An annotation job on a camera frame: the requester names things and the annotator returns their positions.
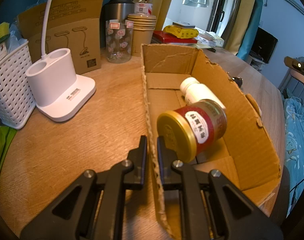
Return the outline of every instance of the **green sponge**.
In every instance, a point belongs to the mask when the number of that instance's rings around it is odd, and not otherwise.
[[[10,24],[3,22],[0,24],[0,44],[10,36]]]

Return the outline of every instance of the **white lamp base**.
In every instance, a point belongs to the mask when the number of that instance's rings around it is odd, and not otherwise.
[[[48,106],[37,108],[55,122],[71,119],[96,91],[92,78],[76,75],[76,82]]]
[[[37,108],[50,119],[64,122],[72,118],[94,94],[95,81],[76,75],[71,51],[52,51],[26,70]]]

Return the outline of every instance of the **wooden desk surface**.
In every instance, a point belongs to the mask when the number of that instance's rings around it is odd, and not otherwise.
[[[204,51],[232,76],[262,109],[262,120],[284,161],[284,117],[280,92],[260,73],[234,55]],[[35,109],[16,134],[0,177],[0,215],[14,231],[22,228],[84,170],[109,169],[136,148],[147,134],[140,58],[87,73],[97,90],[74,118],[55,123]],[[123,239],[169,239],[157,223],[150,172],[147,186],[127,192]],[[270,213],[275,198],[265,208]]]

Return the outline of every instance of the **cardboard box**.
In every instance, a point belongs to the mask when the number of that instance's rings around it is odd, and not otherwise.
[[[280,182],[281,167],[273,143],[261,122],[259,107],[244,95],[225,71],[209,61],[200,49],[184,46],[142,45],[144,100],[147,112],[153,190],[159,223],[180,239],[178,191],[163,191],[157,159],[159,114],[185,106],[181,82],[190,76],[207,85],[226,106],[227,130],[206,152],[206,161],[194,165],[209,172],[219,169],[256,205],[264,203]]]
[[[101,68],[100,14],[103,0],[53,0],[47,24],[46,53],[69,48],[76,74]],[[29,40],[32,62],[41,58],[46,3],[18,15],[18,27]]]

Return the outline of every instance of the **open cardboard box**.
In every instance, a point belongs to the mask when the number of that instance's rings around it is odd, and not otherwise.
[[[271,197],[280,182],[280,161],[250,94],[244,95],[202,50],[184,46],[142,45],[142,75],[156,216],[171,237],[181,238],[178,192],[163,191],[156,121],[162,112],[186,105],[180,84],[187,77],[208,86],[225,105],[227,116],[225,135],[198,155],[204,162],[194,167],[205,172],[219,169],[257,206]]]

